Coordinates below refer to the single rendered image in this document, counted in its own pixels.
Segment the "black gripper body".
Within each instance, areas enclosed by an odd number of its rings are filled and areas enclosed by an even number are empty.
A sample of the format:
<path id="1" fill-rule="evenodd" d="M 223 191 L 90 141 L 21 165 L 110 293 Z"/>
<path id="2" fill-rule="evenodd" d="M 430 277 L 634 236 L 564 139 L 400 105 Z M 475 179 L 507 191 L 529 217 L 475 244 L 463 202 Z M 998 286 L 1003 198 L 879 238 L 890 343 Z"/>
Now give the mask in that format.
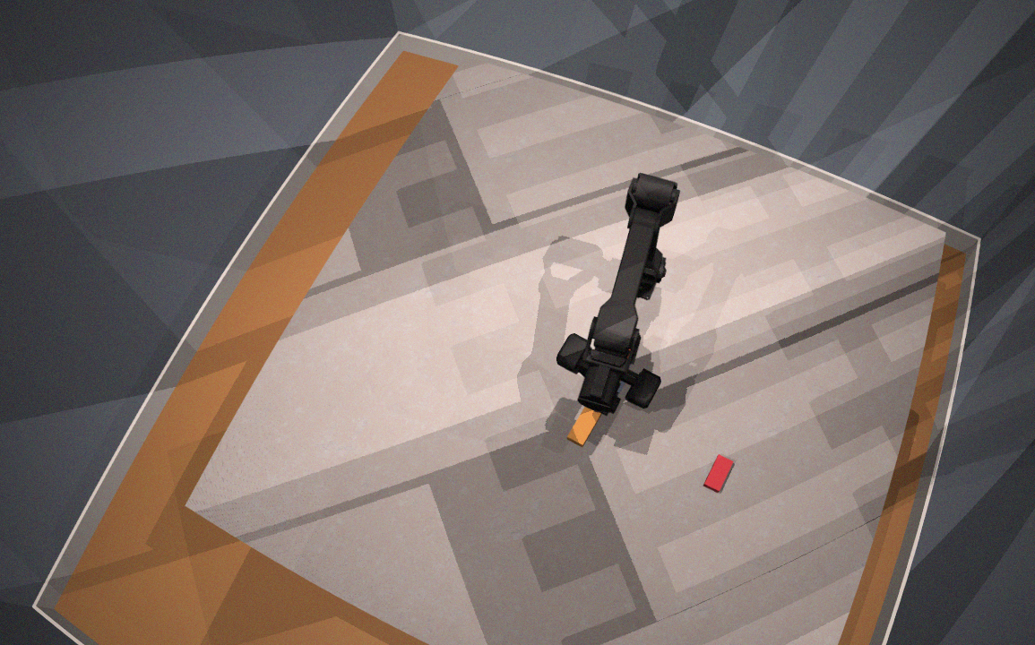
<path id="1" fill-rule="evenodd" d="M 561 347 L 561 351 L 557 354 L 557 364 L 572 372 L 578 370 L 579 365 L 588 370 L 591 363 L 585 362 L 585 364 L 582 361 L 583 356 L 585 356 L 587 341 L 587 339 L 579 336 L 575 333 L 570 334 L 569 338 L 566 339 L 566 342 L 564 342 L 564 346 Z M 632 385 L 627 399 L 637 405 L 637 407 L 643 407 L 643 409 L 648 408 L 650 401 L 653 399 L 653 395 L 655 395 L 658 387 L 660 387 L 660 377 L 655 373 L 644 369 L 640 372 L 640 374 L 637 374 L 631 370 L 628 370 L 628 373 L 619 372 L 621 373 L 620 380 L 623 381 L 623 383 Z"/>

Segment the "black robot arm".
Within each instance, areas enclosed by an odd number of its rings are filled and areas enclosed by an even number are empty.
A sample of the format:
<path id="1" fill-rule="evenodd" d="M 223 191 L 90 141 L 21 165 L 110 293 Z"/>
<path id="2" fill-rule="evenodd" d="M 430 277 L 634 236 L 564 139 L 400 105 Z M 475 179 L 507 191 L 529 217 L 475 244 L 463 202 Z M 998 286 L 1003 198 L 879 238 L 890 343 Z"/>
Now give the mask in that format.
<path id="1" fill-rule="evenodd" d="M 598 317 L 592 318 L 582 360 L 591 365 L 576 401 L 592 411 L 608 416 L 618 407 L 619 371 L 628 373 L 629 365 L 634 365 L 641 341 L 635 298 L 650 299 L 656 283 L 666 277 L 666 257 L 656 248 L 658 231 L 676 215 L 679 194 L 676 181 L 647 173 L 637 173 L 629 185 L 626 245 L 611 297 L 599 307 Z M 592 339 L 595 348 L 591 348 Z"/>

